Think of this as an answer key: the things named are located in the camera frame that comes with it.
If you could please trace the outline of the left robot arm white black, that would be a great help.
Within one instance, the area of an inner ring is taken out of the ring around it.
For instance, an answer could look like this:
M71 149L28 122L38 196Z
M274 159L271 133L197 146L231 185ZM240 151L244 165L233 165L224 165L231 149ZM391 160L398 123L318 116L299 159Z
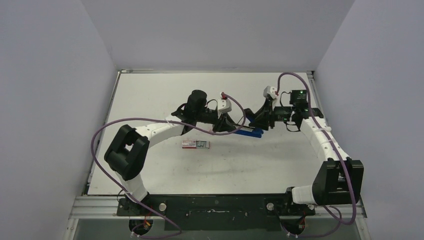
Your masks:
M131 127L125 124L118 129L103 158L117 175L116 183L131 199L131 211L141 216L149 210L149 201L146 199L149 192L141 177L148 150L191 130L201 131L197 123L212 125L210 135L234 134L240 128L229 117L232 103L236 103L236 100L222 92L216 107L210 109L207 107L207 94L196 89L185 103L164 119L144 118L146 125Z

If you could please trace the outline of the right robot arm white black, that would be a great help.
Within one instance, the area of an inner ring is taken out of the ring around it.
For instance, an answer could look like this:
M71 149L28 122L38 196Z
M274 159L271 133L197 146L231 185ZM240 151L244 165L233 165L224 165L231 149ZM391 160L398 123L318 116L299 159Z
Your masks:
M311 96L305 89L290 92L289 106L277 106L276 88L268 86L263 93L265 102L252 112L244 111L249 126L268 131L276 122L293 122L315 151L321 166L312 184L292 187L291 195L283 199L282 207L290 215L303 205L344 205L358 203L361 195L364 165L353 160L335 140L319 108L311 107Z

